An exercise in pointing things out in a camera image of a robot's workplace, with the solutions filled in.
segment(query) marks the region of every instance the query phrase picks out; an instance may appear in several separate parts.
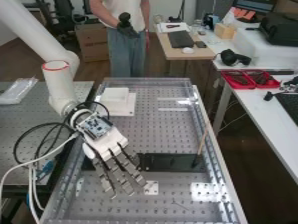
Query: white paper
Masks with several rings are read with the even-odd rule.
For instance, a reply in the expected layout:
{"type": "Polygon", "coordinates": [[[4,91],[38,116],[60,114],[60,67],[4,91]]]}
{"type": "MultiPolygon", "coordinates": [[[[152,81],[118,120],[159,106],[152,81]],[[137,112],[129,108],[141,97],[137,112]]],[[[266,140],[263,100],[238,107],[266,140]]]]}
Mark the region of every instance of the white paper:
{"type": "Polygon", "coordinates": [[[171,33],[177,31],[187,31],[190,32],[189,26],[186,23],[161,23],[159,24],[161,33],[171,33]],[[167,28],[166,26],[179,25],[179,27],[167,28]]]}

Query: metal table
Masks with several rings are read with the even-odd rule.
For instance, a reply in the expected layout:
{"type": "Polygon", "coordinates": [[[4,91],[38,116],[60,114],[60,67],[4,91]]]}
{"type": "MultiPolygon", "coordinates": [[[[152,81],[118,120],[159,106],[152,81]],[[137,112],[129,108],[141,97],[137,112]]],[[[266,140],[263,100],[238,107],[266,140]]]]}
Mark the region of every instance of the metal table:
{"type": "MultiPolygon", "coordinates": [[[[207,123],[197,88],[189,79],[108,79],[106,87],[137,93],[133,117],[112,121],[137,153],[194,155],[207,123]]],[[[116,184],[117,197],[102,194],[94,171],[82,171],[78,139],[41,218],[41,223],[247,223],[211,128],[199,172],[142,172],[158,183],[158,195],[134,185],[128,196],[116,184]]]]}
{"type": "MultiPolygon", "coordinates": [[[[5,90],[10,84],[10,82],[0,83],[0,90],[5,90]]],[[[92,86],[93,82],[74,82],[74,91],[80,101],[86,99],[92,86]]],[[[44,82],[38,82],[18,105],[0,106],[0,178],[7,170],[17,165],[12,150],[21,134],[36,125],[61,121],[48,104],[48,97],[46,85],[44,82]]],[[[46,128],[38,130],[21,142],[17,153],[21,161],[28,161],[32,158],[36,146],[48,130],[46,128]]],[[[49,178],[50,175],[38,182],[38,186],[45,186],[49,178]]],[[[21,186],[28,186],[28,170],[20,168],[13,171],[7,178],[5,186],[9,186],[9,189],[13,186],[17,189],[21,186]]]]}

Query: white table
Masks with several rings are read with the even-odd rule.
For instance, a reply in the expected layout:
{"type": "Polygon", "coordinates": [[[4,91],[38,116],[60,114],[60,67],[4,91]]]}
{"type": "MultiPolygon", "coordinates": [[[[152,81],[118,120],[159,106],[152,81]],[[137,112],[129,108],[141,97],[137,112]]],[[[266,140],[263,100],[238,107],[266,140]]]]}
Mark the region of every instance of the white table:
{"type": "MultiPolygon", "coordinates": [[[[214,54],[219,54],[223,50],[227,50],[227,49],[231,49],[237,54],[241,54],[241,52],[235,48],[231,40],[221,39],[219,37],[217,37],[214,32],[206,31],[206,35],[205,36],[198,35],[198,37],[206,43],[207,47],[211,49],[214,54]]],[[[233,69],[237,69],[237,70],[262,69],[262,70],[273,70],[273,71],[282,71],[282,70],[289,71],[289,70],[291,70],[289,67],[279,66],[278,65],[278,60],[277,60],[277,66],[271,66],[271,65],[255,66],[254,63],[251,62],[251,64],[249,66],[239,63],[239,64],[237,64],[235,66],[231,67],[231,66],[227,66],[222,63],[219,55],[213,60],[213,64],[214,64],[215,69],[218,71],[233,70],[233,69]]]]}
{"type": "MultiPolygon", "coordinates": [[[[274,78],[278,81],[287,81],[294,76],[274,76],[274,78]]],[[[217,135],[233,93],[291,174],[293,179],[298,183],[298,126],[277,98],[274,97],[269,102],[263,100],[267,91],[273,93],[281,92],[278,89],[235,90],[225,82],[223,97],[221,98],[213,129],[217,135]]]]}

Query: black cable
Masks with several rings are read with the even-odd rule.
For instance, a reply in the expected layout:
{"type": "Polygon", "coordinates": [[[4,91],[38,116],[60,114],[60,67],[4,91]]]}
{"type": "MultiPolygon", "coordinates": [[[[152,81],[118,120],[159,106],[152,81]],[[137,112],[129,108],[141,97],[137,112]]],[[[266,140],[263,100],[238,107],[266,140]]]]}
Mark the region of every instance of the black cable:
{"type": "Polygon", "coordinates": [[[97,105],[100,105],[105,109],[106,117],[108,117],[108,120],[109,120],[109,110],[108,110],[108,108],[105,107],[104,104],[101,104],[100,102],[96,102],[96,101],[86,101],[84,103],[80,103],[76,107],[80,107],[80,106],[86,105],[86,104],[97,104],[97,105]]]}
{"type": "Polygon", "coordinates": [[[106,116],[108,116],[108,120],[109,120],[109,110],[108,110],[108,108],[106,108],[100,102],[96,102],[96,101],[86,101],[86,102],[80,103],[80,104],[73,108],[72,112],[66,115],[66,117],[65,117],[62,123],[52,122],[52,123],[45,123],[45,124],[41,124],[41,125],[37,125],[37,126],[34,126],[33,128],[30,128],[30,129],[29,129],[29,130],[20,136],[20,138],[17,139],[17,141],[16,141],[16,143],[14,143],[14,146],[13,146],[13,158],[14,158],[17,164],[22,164],[22,162],[21,162],[21,161],[18,160],[18,158],[17,158],[17,147],[18,147],[18,145],[20,145],[21,140],[22,140],[22,139],[24,139],[24,138],[25,138],[33,131],[36,131],[36,130],[38,130],[40,128],[44,128],[44,127],[46,127],[46,126],[53,126],[53,125],[54,125],[54,127],[53,127],[53,128],[48,131],[48,133],[45,134],[42,140],[41,140],[41,142],[40,142],[40,145],[38,145],[38,147],[37,147],[37,150],[36,150],[36,152],[34,152],[34,159],[37,159],[37,158],[40,157],[40,151],[41,151],[41,148],[42,148],[42,146],[44,146],[44,144],[45,144],[45,142],[46,142],[46,138],[48,138],[48,136],[50,135],[50,133],[53,132],[53,130],[60,126],[60,129],[58,129],[58,132],[57,132],[57,134],[56,134],[56,136],[54,136],[54,140],[53,140],[53,142],[52,142],[52,145],[49,146],[48,150],[42,153],[41,156],[46,155],[46,154],[49,153],[49,151],[52,150],[52,148],[54,147],[54,144],[56,144],[56,142],[57,142],[57,140],[58,140],[58,136],[60,136],[60,134],[61,134],[62,128],[66,128],[66,129],[69,130],[69,132],[73,131],[73,130],[70,129],[70,127],[66,125],[66,121],[69,120],[70,116],[73,115],[73,111],[74,111],[78,107],[81,107],[81,106],[86,106],[88,104],[97,104],[97,105],[100,105],[100,106],[105,109],[105,111],[106,111],[106,116]]]}
{"type": "Polygon", "coordinates": [[[40,128],[44,128],[44,127],[46,127],[46,126],[53,126],[53,125],[61,125],[61,126],[66,126],[66,125],[64,125],[62,123],[58,123],[58,122],[52,122],[52,123],[45,123],[45,124],[40,124],[40,125],[37,125],[37,126],[34,126],[33,128],[30,128],[21,136],[20,136],[20,138],[17,139],[17,141],[16,141],[16,143],[14,143],[14,146],[13,146],[13,158],[14,158],[14,160],[16,160],[16,162],[17,162],[17,164],[22,164],[22,162],[18,160],[18,158],[17,158],[17,147],[18,147],[18,145],[20,145],[20,142],[21,142],[21,140],[32,133],[32,132],[34,132],[36,130],[38,130],[40,128]]]}
{"type": "Polygon", "coordinates": [[[52,148],[53,148],[53,146],[54,146],[54,144],[56,144],[56,142],[57,142],[57,139],[58,139],[58,136],[60,136],[61,131],[57,132],[57,134],[56,134],[56,136],[54,136],[54,140],[53,140],[53,142],[52,142],[52,145],[49,146],[48,150],[46,150],[46,151],[42,153],[42,155],[40,156],[41,148],[42,148],[45,142],[48,141],[46,138],[48,138],[48,136],[50,135],[50,133],[54,131],[54,129],[56,129],[58,126],[61,126],[62,128],[65,127],[65,128],[69,130],[70,134],[73,134],[73,130],[72,130],[66,125],[65,125],[65,126],[64,126],[62,124],[61,124],[61,125],[56,125],[56,126],[48,131],[46,135],[44,136],[42,140],[41,140],[41,142],[40,142],[40,145],[38,145],[37,150],[36,150],[36,152],[34,152],[34,159],[37,159],[38,157],[46,155],[46,154],[49,153],[49,151],[52,150],[52,148]]]}
{"type": "Polygon", "coordinates": [[[185,11],[185,0],[182,0],[182,5],[179,8],[179,15],[178,18],[183,21],[183,11],[185,11]]]}

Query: computer monitor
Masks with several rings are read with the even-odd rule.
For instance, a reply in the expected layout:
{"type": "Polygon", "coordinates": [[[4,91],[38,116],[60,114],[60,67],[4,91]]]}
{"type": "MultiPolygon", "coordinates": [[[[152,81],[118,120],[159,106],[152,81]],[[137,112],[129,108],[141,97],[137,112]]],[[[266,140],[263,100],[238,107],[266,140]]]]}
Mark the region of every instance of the computer monitor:
{"type": "Polygon", "coordinates": [[[261,14],[266,14],[274,10],[277,0],[235,0],[234,6],[241,9],[249,9],[261,14]]]}
{"type": "Polygon", "coordinates": [[[90,0],[84,0],[84,10],[85,10],[85,14],[86,15],[90,15],[93,14],[92,11],[90,11],[90,0]]]}

